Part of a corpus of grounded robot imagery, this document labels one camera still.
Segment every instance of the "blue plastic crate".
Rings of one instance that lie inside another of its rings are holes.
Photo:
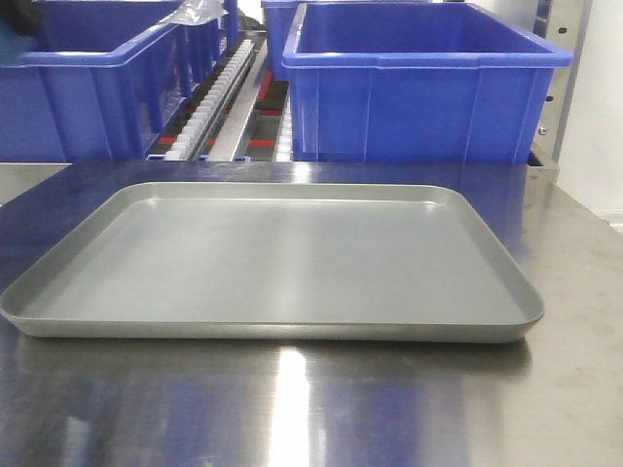
[[[278,81],[288,80],[288,71],[283,68],[281,64],[281,54],[283,53],[283,46],[285,46],[285,41],[288,38],[288,32],[290,31],[296,9],[304,1],[309,3],[309,0],[262,0],[262,8],[264,9],[264,19],[268,33],[271,69],[273,70],[275,79]],[[429,2],[430,0],[405,1]]]
[[[191,93],[174,2],[39,2],[36,49],[0,69],[0,161],[142,159]]]
[[[525,163],[567,51],[465,3],[309,3],[283,51],[297,161]]]

